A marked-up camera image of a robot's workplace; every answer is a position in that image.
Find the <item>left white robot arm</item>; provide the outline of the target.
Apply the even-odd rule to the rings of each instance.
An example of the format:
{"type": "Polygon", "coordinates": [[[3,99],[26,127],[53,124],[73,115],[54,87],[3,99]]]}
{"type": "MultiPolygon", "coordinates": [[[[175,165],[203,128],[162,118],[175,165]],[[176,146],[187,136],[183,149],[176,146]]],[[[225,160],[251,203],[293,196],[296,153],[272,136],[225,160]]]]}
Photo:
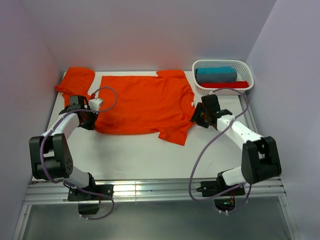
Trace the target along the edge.
{"type": "Polygon", "coordinates": [[[97,111],[102,104],[100,98],[88,100],[81,95],[71,96],[69,105],[60,111],[54,125],[29,140],[31,170],[35,179],[66,182],[80,188],[79,194],[86,200],[96,197],[98,188],[93,176],[74,166],[67,140],[76,128],[95,128],[97,111]]]}

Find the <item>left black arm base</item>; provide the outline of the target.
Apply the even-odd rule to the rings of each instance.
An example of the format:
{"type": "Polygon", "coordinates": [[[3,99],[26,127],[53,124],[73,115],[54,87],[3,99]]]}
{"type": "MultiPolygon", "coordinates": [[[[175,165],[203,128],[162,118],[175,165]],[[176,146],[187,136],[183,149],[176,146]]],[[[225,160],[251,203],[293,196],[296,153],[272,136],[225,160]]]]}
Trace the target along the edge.
{"type": "Polygon", "coordinates": [[[113,184],[96,184],[94,177],[89,173],[88,186],[78,188],[72,186],[71,183],[63,183],[68,188],[69,202],[78,202],[78,213],[81,218],[88,220],[100,220],[110,215],[115,208],[113,200],[114,185],[113,184]],[[100,210],[102,201],[111,201],[111,210],[106,216],[94,217],[100,210]]]}

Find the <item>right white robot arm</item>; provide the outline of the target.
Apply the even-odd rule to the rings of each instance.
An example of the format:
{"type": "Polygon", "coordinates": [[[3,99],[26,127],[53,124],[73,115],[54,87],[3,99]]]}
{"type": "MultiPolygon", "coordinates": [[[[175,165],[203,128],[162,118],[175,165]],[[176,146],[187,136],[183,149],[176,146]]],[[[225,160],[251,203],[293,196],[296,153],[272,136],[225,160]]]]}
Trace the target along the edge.
{"type": "Polygon", "coordinates": [[[221,109],[215,94],[201,97],[190,119],[200,127],[214,127],[229,137],[241,150],[240,166],[218,174],[217,191],[229,194],[234,185],[255,184],[280,176],[282,167],[276,140],[250,130],[236,120],[233,113],[221,109]]]}

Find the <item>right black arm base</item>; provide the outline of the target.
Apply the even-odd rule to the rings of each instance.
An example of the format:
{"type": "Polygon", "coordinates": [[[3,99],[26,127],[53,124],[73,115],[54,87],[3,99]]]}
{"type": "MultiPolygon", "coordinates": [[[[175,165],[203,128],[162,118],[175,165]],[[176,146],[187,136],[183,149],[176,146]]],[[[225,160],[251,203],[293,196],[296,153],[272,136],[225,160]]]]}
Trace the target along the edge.
{"type": "MultiPolygon", "coordinates": [[[[218,180],[213,181],[201,181],[200,187],[196,189],[197,192],[202,194],[203,198],[212,197],[214,195],[220,194],[223,191],[229,190],[235,185],[228,186],[218,180]]],[[[215,207],[220,211],[232,211],[236,208],[236,196],[244,196],[245,189],[243,186],[232,189],[231,191],[221,194],[219,198],[214,200],[215,207]]]]}

